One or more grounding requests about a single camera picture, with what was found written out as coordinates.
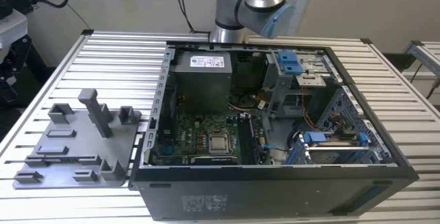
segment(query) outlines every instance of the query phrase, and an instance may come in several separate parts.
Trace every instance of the metal rack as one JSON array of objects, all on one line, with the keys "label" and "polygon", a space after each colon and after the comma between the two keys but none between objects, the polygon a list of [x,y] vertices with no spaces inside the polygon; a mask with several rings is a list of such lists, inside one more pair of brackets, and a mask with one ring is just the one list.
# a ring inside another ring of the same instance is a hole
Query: metal rack
[{"label": "metal rack", "polygon": [[[126,184],[114,188],[19,191],[11,188],[11,178],[46,128],[51,104],[63,102],[73,109],[82,108],[75,99],[81,88],[95,88],[99,93],[98,101],[106,103],[109,109],[131,106],[139,110],[142,116],[138,131],[146,129],[166,40],[206,41],[206,36],[103,31],[81,35],[0,143],[1,220],[27,219],[58,223],[55,218],[63,218],[66,220],[62,221],[77,223],[83,222],[82,218],[94,218],[93,222],[103,223],[151,222],[138,192],[129,191]],[[438,223],[440,114],[375,47],[358,39],[281,37],[266,40],[250,37],[249,40],[253,44],[315,45],[331,48],[419,175],[415,183],[358,218],[326,218],[319,221],[367,224]],[[286,223],[289,220],[263,221]],[[231,223],[243,222],[262,220],[234,220]]]},{"label": "metal rack", "polygon": [[440,42],[410,41],[405,53],[411,54],[440,77]]}]

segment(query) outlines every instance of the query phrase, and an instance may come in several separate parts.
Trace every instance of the blue plastic clip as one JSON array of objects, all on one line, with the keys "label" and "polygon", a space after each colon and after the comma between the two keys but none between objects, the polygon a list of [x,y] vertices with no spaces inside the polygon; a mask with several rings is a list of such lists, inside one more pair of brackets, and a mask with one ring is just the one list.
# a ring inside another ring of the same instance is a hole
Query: blue plastic clip
[{"label": "blue plastic clip", "polygon": [[281,66],[281,71],[285,75],[301,75],[302,66],[297,60],[295,54],[291,51],[277,51],[277,62]]}]

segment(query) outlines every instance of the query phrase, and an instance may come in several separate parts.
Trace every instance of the slotted metal table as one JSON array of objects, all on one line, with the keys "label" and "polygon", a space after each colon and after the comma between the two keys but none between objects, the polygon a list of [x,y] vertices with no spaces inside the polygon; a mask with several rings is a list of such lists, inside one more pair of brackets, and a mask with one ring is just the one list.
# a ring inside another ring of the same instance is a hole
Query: slotted metal table
[{"label": "slotted metal table", "polygon": [[410,41],[406,54],[411,54],[440,78],[440,42]]},{"label": "slotted metal table", "polygon": [[[138,192],[130,192],[126,184],[117,188],[14,190],[11,178],[47,126],[51,104],[69,103],[71,108],[82,108],[75,99],[81,88],[95,88],[98,101],[110,109],[133,106],[139,110],[138,131],[145,130],[166,40],[206,41],[206,36],[106,31],[79,36],[0,143],[0,220],[10,223],[18,220],[29,223],[151,222]],[[358,39],[250,37],[249,40],[253,44],[333,49],[419,180],[358,218],[213,223],[440,223],[440,114],[375,47]]]}]

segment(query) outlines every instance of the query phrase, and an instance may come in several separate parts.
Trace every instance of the regulatory label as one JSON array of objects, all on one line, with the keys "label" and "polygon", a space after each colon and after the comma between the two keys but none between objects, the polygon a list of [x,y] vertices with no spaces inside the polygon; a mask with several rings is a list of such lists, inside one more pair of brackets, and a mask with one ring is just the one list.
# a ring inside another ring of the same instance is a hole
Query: regulatory label
[{"label": "regulatory label", "polygon": [[258,103],[258,106],[257,106],[258,109],[262,110],[262,108],[263,108],[265,105],[266,105],[266,102],[263,100],[261,100],[259,103]]},{"label": "regulatory label", "polygon": [[191,56],[190,67],[223,68],[225,61],[222,57]]},{"label": "regulatory label", "polygon": [[185,212],[219,212],[226,210],[227,195],[181,196]]}]

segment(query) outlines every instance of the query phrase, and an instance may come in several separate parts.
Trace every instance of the cable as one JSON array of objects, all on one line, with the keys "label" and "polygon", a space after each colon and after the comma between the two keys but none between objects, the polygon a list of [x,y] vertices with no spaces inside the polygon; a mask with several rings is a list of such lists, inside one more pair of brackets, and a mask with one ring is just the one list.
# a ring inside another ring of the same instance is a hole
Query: cable
[{"label": "cable", "polygon": [[63,0],[62,3],[59,3],[59,4],[54,4],[54,3],[51,3],[47,0],[30,0],[30,1],[31,1],[33,4],[35,4],[35,3],[43,3],[43,4],[50,5],[53,8],[59,9],[59,8],[63,8],[63,6],[67,4],[67,1],[69,0]]},{"label": "cable", "polygon": [[311,120],[310,120],[310,118],[309,118],[309,115],[307,115],[307,113],[306,113],[306,109],[305,109],[305,101],[303,101],[303,94],[302,94],[302,97],[301,97],[301,105],[302,105],[302,116],[303,116],[303,121],[305,121],[305,123],[309,125],[309,127],[310,127],[313,130],[319,131],[319,130],[315,128],[315,126],[314,126],[314,124],[313,124],[313,122],[311,122]]},{"label": "cable", "polygon": [[179,11],[181,11],[181,13],[182,13],[182,15],[185,17],[185,20],[186,20],[186,24],[187,24],[187,27],[189,27],[189,32],[190,33],[194,33],[193,27],[190,25],[190,22],[189,22],[189,19],[187,19],[187,16],[186,16],[186,12],[183,11],[183,8],[182,8],[182,4],[181,4],[179,0],[177,0],[177,1],[178,1]]},{"label": "cable", "polygon": [[415,71],[414,71],[414,73],[413,73],[413,76],[411,76],[410,81],[409,81],[410,83],[411,83],[411,81],[413,81],[413,79],[414,79],[414,76],[415,76],[415,74],[417,74],[417,72],[418,72],[421,66],[422,66],[422,63],[419,63],[418,68],[415,69]]},{"label": "cable", "polygon": [[433,90],[434,90],[434,88],[430,88],[429,93],[427,93],[427,95],[426,95],[426,99],[429,99],[429,97],[430,97],[430,95],[431,95],[431,93],[433,93]]},{"label": "cable", "polygon": [[238,110],[238,111],[251,111],[251,110],[254,110],[254,109],[243,109],[243,108],[239,108],[239,107],[235,107],[233,104],[230,104],[229,102],[227,102],[227,105],[234,109],[234,110]]},{"label": "cable", "polygon": [[90,29],[90,26],[86,24],[85,20],[82,19],[82,17],[79,16],[79,14],[75,12],[75,10],[71,8],[71,6],[69,4],[66,4],[66,6],[70,8],[70,10],[73,11],[73,13],[75,14],[75,16],[79,18],[79,20],[82,21],[85,27],[87,29]]}]

